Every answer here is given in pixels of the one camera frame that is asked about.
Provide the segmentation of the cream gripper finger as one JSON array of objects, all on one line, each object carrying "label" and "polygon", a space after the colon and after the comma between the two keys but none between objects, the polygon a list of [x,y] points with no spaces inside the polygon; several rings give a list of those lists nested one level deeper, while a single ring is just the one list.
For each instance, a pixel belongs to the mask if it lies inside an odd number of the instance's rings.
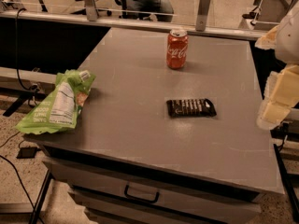
[{"label": "cream gripper finger", "polygon": [[276,128],[299,103],[299,66],[287,64],[269,98],[263,98],[256,123],[263,130]]},{"label": "cream gripper finger", "polygon": [[278,80],[278,73],[275,71],[271,71],[269,77],[266,80],[265,88],[264,88],[264,97],[269,98],[271,96],[272,91],[275,88],[275,85]]}]

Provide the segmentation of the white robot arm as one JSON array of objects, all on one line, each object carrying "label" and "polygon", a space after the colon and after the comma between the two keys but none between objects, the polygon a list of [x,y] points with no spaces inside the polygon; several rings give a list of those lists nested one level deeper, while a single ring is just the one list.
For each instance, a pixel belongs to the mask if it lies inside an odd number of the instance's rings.
[{"label": "white robot arm", "polygon": [[256,41],[255,47],[273,49],[275,57],[286,64],[280,72],[270,72],[256,119],[259,128],[272,130],[299,103],[299,2],[279,25]]}]

